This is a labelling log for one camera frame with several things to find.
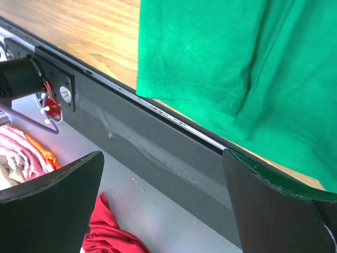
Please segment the black bracket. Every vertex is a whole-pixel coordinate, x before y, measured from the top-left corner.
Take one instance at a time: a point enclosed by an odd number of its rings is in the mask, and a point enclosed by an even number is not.
[[[27,47],[22,46],[11,38],[4,38],[5,52],[9,51],[14,59],[33,56],[37,59],[36,64],[40,71],[51,84],[53,97],[62,109],[75,111],[75,77],[62,68],[57,66],[50,52],[44,51],[43,48],[35,47],[35,51],[30,51]]]

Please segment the green fabric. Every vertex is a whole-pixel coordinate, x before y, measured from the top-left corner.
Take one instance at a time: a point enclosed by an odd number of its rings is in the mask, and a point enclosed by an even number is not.
[[[137,93],[337,192],[337,1],[141,0]]]

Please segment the pink cloth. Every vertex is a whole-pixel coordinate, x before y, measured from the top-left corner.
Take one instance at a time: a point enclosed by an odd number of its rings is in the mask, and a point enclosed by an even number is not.
[[[41,153],[28,142],[24,133],[8,125],[0,127],[0,154],[13,157],[21,164],[26,180],[32,180],[54,170]]]

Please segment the wooden surface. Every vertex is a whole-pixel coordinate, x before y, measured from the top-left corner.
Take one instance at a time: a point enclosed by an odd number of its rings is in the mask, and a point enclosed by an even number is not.
[[[140,0],[0,0],[1,16],[134,89],[139,13]],[[324,189],[315,179],[264,160]]]

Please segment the cable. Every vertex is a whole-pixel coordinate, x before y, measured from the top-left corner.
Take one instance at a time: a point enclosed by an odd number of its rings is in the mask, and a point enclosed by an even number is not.
[[[42,101],[42,109],[43,109],[43,108],[46,108],[47,99],[48,99],[48,95],[46,95],[46,96],[43,98],[43,101]],[[53,121],[53,120],[50,120],[50,118],[49,118],[49,116],[48,116],[46,110],[43,110],[43,115],[45,115],[45,117],[46,117],[45,122],[46,122],[47,124],[50,123],[50,124],[52,125],[52,128],[49,128],[49,127],[47,127],[47,126],[45,126],[45,125],[42,125],[42,124],[36,122],[35,120],[32,120],[31,118],[29,118],[29,117],[27,117],[27,116],[25,116],[25,115],[23,115],[23,114],[21,114],[21,113],[19,113],[19,112],[17,112],[17,111],[14,111],[13,109],[11,109],[11,108],[9,108],[9,107],[7,107],[7,106],[1,104],[1,103],[0,103],[0,110],[3,111],[3,112],[5,112],[5,113],[8,113],[8,114],[10,114],[10,115],[12,115],[12,116],[15,116],[15,117],[17,117],[17,118],[19,118],[19,119],[25,121],[25,122],[28,123],[28,124],[31,124],[31,125],[33,125],[33,126],[35,126],[35,127],[37,127],[37,128],[40,128],[41,130],[47,131],[47,132],[49,132],[49,133],[58,134],[58,133],[60,132],[60,131],[58,130],[56,124],[54,123],[54,121]]]

